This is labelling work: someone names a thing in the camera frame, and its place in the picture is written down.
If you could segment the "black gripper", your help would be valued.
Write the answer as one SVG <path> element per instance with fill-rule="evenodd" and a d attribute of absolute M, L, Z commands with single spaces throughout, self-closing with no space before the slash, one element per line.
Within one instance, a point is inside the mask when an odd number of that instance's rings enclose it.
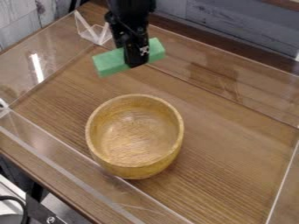
<path fill-rule="evenodd" d="M 107 0 L 109 22 L 117 47 L 125 47 L 126 64 L 134 68 L 149 62 L 149 17 L 155 0 Z"/>

